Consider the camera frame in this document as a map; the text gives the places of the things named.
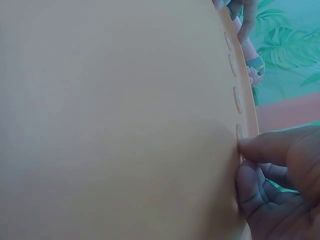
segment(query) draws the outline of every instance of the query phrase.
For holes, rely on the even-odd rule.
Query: human hand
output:
[[[217,10],[222,9],[229,0],[213,0],[213,4]],[[256,23],[256,15],[258,9],[258,0],[231,0],[227,5],[231,19],[234,20],[243,8],[243,23],[238,33],[238,38],[243,44]]]
[[[253,240],[319,239],[320,127],[264,133],[239,149],[247,160],[237,174],[238,203]]]

